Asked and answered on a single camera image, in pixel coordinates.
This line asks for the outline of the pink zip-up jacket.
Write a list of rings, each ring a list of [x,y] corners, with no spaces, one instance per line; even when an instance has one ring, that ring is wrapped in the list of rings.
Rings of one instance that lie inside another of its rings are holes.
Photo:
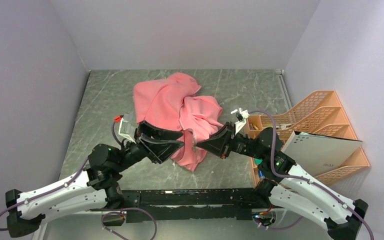
[[[223,126],[219,122],[222,107],[213,96],[197,95],[200,89],[192,76],[181,72],[133,87],[136,122],[147,121],[161,129],[182,132],[184,146],[171,159],[192,172],[207,155],[195,143],[207,140]]]

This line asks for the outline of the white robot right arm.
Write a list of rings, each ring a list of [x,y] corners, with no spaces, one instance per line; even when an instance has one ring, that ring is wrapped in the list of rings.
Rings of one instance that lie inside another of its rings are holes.
[[[238,133],[235,125],[229,122],[208,139],[196,143],[198,148],[222,159],[235,152],[261,160],[257,168],[264,178],[253,190],[258,206],[273,205],[290,210],[318,224],[333,240],[355,240],[361,227],[365,227],[370,239],[374,239],[364,219],[368,204],[328,188],[283,153],[282,145],[273,127],[250,138]]]

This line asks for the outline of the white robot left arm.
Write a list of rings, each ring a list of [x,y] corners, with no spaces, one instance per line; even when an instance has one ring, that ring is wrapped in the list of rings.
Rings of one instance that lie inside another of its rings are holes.
[[[5,194],[6,228],[12,238],[29,235],[42,224],[94,209],[117,210],[126,200],[118,181],[122,172],[143,159],[162,164],[184,146],[183,133],[139,123],[132,141],[120,146],[97,144],[74,174],[45,187]]]

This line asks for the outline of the blue capped item in organizer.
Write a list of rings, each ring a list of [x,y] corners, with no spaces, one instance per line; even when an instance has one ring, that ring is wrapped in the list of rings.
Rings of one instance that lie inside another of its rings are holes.
[[[259,181],[265,179],[264,174],[263,174],[259,169],[258,169],[256,172],[257,172],[258,180],[259,180]]]

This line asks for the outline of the white folder in organizer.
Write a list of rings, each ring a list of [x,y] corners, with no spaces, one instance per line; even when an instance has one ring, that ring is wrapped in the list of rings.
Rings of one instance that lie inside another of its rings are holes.
[[[337,169],[362,144],[361,140],[295,130],[281,151],[316,177]]]

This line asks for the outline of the orange plastic desk organizer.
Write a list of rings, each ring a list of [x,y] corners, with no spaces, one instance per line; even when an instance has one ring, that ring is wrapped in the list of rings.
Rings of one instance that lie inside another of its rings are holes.
[[[357,140],[343,106],[333,90],[317,90],[285,113],[273,116],[277,134],[286,142],[293,131]],[[342,164],[315,177],[330,185],[371,165],[361,147]]]

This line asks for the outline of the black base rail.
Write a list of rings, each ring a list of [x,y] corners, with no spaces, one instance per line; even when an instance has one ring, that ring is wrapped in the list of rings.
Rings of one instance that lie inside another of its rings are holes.
[[[272,205],[253,188],[122,190],[105,198],[104,211],[126,211],[127,223],[189,219],[251,220]]]

